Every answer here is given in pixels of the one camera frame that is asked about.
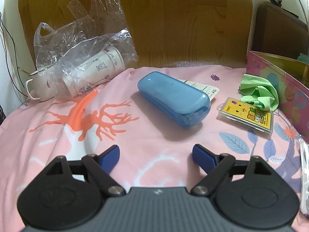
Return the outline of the white box pack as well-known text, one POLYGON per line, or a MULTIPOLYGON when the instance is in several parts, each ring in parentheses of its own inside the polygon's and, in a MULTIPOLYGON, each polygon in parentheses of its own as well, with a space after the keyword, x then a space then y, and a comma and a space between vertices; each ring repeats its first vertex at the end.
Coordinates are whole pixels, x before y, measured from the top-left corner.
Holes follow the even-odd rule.
POLYGON ((303 138, 299 139, 300 142, 300 157, 301 157, 301 213, 308 218, 309 216, 309 153, 308 144, 303 138))

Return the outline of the yellow card case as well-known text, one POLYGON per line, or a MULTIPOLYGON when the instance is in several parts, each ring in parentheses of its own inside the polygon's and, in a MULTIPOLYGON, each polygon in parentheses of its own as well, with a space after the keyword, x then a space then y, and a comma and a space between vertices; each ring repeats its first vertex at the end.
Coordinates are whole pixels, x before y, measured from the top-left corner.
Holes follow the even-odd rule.
POLYGON ((259 109, 241 100, 228 97, 217 107, 217 119, 228 124, 254 131, 256 134, 270 138, 273 133, 273 113, 259 109))

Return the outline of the green cloth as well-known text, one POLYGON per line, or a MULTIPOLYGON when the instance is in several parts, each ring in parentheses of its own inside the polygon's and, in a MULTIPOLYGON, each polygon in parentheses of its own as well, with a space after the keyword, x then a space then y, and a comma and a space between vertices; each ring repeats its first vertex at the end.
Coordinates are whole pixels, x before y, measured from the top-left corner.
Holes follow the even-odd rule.
POLYGON ((279 107, 277 90, 266 78, 245 73, 238 91, 242 95, 242 102, 262 111, 274 112, 279 107))

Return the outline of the white blue packet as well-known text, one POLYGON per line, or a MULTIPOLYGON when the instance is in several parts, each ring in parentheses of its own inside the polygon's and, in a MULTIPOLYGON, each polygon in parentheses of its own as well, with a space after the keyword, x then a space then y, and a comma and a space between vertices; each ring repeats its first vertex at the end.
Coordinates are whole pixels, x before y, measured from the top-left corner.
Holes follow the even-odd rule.
POLYGON ((211 85, 201 84, 189 80, 181 80, 181 81, 207 94, 208 97, 210 98, 210 101, 212 101, 214 97, 219 93, 219 88, 211 85))

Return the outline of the blue glasses case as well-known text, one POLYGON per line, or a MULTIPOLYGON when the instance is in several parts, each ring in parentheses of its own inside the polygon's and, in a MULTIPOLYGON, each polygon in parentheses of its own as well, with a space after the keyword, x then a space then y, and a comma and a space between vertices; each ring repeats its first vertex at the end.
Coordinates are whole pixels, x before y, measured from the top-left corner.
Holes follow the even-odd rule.
POLYGON ((139 93, 183 127, 193 127, 211 110, 209 96, 158 71, 139 80, 139 93))

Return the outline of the pink patterned bedsheet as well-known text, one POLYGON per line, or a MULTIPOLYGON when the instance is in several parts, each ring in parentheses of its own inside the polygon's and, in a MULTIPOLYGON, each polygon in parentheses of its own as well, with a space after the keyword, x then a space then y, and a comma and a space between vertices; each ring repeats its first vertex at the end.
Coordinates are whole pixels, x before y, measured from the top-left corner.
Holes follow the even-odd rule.
POLYGON ((301 190, 299 134, 281 111, 274 113, 270 138, 218 119, 228 97, 240 98, 244 68, 199 66, 162 68, 180 80, 217 87, 207 117, 184 128, 143 98, 138 81, 153 68, 128 69, 86 97, 25 101, 1 124, 1 231, 20 231, 19 194, 54 157, 79 160, 118 145, 121 157, 112 177, 133 186, 192 188, 204 173, 191 151, 199 143, 215 154, 239 160, 261 156, 296 191, 301 190))

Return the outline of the white mug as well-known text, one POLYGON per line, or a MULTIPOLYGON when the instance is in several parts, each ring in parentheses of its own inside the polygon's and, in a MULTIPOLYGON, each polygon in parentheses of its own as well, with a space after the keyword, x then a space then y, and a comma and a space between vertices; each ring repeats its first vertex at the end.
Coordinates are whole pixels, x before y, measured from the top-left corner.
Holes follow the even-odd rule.
POLYGON ((31 100, 45 102, 59 93, 60 81, 53 72, 40 70, 30 74, 25 89, 31 100))

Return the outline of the pink tin box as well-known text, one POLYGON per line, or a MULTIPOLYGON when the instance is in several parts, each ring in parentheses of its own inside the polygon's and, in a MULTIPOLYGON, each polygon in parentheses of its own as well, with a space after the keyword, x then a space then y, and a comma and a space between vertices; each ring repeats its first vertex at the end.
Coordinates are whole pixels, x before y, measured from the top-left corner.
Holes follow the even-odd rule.
POLYGON ((308 139, 308 64, 279 55, 250 51, 246 73, 266 78, 277 90, 279 109, 308 139))

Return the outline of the white paper cup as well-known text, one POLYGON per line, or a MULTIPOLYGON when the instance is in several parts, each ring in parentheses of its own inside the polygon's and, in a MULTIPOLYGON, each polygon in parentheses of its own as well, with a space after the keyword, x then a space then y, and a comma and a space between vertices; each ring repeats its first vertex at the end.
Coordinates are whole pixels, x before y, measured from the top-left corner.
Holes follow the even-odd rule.
POLYGON ((124 60, 119 50, 109 47, 74 68, 64 76, 63 82, 68 88, 69 95, 76 97, 102 83, 109 82, 124 69, 124 60))

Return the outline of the teal plastic cup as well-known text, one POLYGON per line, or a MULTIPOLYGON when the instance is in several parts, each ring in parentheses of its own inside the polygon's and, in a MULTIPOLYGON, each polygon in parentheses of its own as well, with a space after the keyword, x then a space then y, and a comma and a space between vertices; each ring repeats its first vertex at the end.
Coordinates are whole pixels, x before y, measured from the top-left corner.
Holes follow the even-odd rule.
POLYGON ((309 64, 309 56, 305 55, 304 53, 300 53, 300 55, 297 57, 297 60, 309 64))

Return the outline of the clear plastic bag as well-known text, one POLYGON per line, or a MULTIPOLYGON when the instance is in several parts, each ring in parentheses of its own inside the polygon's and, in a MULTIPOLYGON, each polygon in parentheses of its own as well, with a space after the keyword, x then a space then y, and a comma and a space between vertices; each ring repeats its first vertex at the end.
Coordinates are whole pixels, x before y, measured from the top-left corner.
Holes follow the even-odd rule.
POLYGON ((137 63, 138 54, 120 0, 91 0, 89 12, 78 0, 72 0, 68 9, 76 20, 58 29, 40 23, 34 34, 34 51, 37 71, 47 70, 57 75, 58 95, 73 98, 63 78, 88 58, 115 47, 128 69, 137 63))

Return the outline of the brown cushion board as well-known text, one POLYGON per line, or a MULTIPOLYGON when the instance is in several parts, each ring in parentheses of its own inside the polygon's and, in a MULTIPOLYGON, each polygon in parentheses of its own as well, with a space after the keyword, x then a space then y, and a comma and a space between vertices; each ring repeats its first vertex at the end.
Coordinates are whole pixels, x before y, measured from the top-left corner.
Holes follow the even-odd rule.
POLYGON ((292 59, 308 54, 306 23, 269 2, 262 2, 256 14, 252 51, 292 59))

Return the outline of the wooden headboard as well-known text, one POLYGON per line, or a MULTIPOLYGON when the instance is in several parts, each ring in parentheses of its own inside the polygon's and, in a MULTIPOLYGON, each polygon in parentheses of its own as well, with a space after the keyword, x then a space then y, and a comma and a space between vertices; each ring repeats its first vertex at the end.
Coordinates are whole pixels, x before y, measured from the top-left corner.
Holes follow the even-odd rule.
MULTIPOLYGON (((71 0, 18 0, 26 43, 33 50, 39 23, 59 28, 71 21, 71 0)), ((78 0, 90 8, 91 0, 78 0)), ((140 67, 178 61, 246 65, 252 0, 120 0, 140 67)))

